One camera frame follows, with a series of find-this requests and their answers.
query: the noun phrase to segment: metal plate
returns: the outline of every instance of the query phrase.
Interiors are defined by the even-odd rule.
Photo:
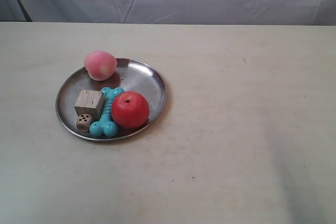
[[[167,88],[163,78],[152,67],[132,59],[117,59],[115,73],[106,81],[92,80],[86,69],[73,73],[60,88],[56,98],[56,113],[62,125],[73,135],[91,141],[115,141],[133,136],[151,125],[162,113],[166,103]],[[82,89],[101,90],[103,87],[122,87],[125,91],[141,93],[150,106],[149,120],[142,128],[127,131],[119,129],[114,137],[91,137],[90,133],[81,132],[76,127],[77,114],[75,103]]]

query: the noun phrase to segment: teal rubber bone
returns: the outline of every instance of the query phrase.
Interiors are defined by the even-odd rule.
[[[116,97],[123,92],[122,88],[109,88],[105,87],[101,89],[105,97],[105,103],[101,112],[100,120],[90,125],[90,133],[93,137],[100,137],[102,134],[112,137],[118,132],[118,126],[112,121],[111,108]]]

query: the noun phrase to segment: table surface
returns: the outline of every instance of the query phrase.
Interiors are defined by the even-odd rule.
[[[129,141],[58,122],[96,49],[168,83]],[[0,223],[335,223],[335,52],[336,27],[0,23]]]

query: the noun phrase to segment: wooden block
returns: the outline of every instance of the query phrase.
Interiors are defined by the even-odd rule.
[[[82,114],[77,118],[76,126],[80,131],[88,132],[90,130],[91,123],[93,123],[92,115]]]
[[[104,101],[104,94],[101,91],[81,90],[75,104],[76,113],[92,115],[97,121],[100,119]]]

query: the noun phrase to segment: toy peach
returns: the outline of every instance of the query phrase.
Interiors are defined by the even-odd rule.
[[[84,67],[91,79],[95,81],[105,81],[109,79],[116,70],[116,58],[105,51],[93,51],[84,60]]]

